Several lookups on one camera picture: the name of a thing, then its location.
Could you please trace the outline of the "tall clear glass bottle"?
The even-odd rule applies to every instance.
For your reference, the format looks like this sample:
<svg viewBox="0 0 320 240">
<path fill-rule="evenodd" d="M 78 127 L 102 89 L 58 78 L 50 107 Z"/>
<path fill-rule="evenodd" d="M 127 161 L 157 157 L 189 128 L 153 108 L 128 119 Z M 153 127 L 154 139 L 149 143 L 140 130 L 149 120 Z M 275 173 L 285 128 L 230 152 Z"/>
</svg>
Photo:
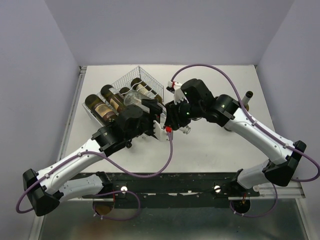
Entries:
<svg viewBox="0 0 320 240">
<path fill-rule="evenodd" d="M 141 107 L 147 113 L 149 113 L 150 111 L 147 109 L 147 107 L 142 105 L 142 100 L 151 100 L 151 98 L 135 90 L 130 90 L 126 93 L 123 102 L 125 106 L 136 105 L 138 107 Z M 164 117 L 162 117 L 163 119 L 160 121 L 161 123 L 162 122 L 164 123 L 165 117 L 167 116 L 166 111 L 164 111 L 163 114 L 164 114 Z M 185 127 L 180 127 L 178 130 L 182 131 L 184 134 L 189 134 L 191 131 L 191 128 L 187 125 Z"/>
</svg>

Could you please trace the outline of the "dark green wine bottle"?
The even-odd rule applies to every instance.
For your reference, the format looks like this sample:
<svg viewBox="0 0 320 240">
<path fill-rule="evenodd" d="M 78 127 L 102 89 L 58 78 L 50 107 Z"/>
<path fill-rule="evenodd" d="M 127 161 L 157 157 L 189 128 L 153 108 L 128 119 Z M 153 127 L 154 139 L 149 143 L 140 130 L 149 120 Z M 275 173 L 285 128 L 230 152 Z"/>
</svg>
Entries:
<svg viewBox="0 0 320 240">
<path fill-rule="evenodd" d="M 120 94 L 125 97 L 128 93 L 132 92 L 132 89 L 130 89 L 129 87 L 123 87 L 119 90 Z"/>
</svg>

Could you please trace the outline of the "olive green wine bottle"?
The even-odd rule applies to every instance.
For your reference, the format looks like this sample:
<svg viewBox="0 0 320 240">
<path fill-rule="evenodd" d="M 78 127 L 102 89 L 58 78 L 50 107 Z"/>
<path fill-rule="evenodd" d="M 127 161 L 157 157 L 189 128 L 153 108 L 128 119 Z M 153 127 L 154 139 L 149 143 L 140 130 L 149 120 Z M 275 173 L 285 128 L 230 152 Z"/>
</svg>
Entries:
<svg viewBox="0 0 320 240">
<path fill-rule="evenodd" d="M 123 95 L 112 85 L 104 85 L 100 90 L 100 94 L 118 113 L 126 108 Z"/>
</svg>

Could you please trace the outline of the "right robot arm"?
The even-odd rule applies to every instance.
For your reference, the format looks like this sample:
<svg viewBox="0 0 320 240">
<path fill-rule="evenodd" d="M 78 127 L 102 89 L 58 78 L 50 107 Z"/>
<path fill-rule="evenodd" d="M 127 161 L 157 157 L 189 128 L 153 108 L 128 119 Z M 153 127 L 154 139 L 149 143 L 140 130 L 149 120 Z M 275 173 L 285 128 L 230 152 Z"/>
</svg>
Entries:
<svg viewBox="0 0 320 240">
<path fill-rule="evenodd" d="M 173 93 L 173 101 L 165 105 L 167 127 L 176 131 L 203 118 L 240 135 L 267 156 L 260 165 L 237 171 L 230 183 L 234 195 L 241 196 L 253 186 L 268 182 L 281 187 L 290 183 L 306 150 L 304 142 L 285 139 L 268 127 L 260 130 L 260 122 L 250 120 L 237 100 L 226 94 L 214 97 L 200 79 L 183 84 L 169 82 L 167 90 Z"/>
</svg>

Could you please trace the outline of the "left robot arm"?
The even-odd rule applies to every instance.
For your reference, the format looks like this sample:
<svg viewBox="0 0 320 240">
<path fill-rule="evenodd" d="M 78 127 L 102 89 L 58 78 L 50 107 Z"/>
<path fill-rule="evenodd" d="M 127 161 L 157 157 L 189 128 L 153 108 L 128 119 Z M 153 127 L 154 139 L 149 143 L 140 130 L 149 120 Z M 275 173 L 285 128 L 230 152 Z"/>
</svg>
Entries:
<svg viewBox="0 0 320 240">
<path fill-rule="evenodd" d="M 116 118 L 99 128 L 80 148 L 62 160 L 44 169 L 28 169 L 22 175 L 23 196 L 38 217 L 47 215 L 61 202 L 77 197 L 98 195 L 107 197 L 111 185 L 100 173 L 89 177 L 73 178 L 90 165 L 124 148 L 142 135 L 155 136 L 161 128 L 160 119 L 165 109 L 156 99 L 142 99 L 128 105 Z"/>
</svg>

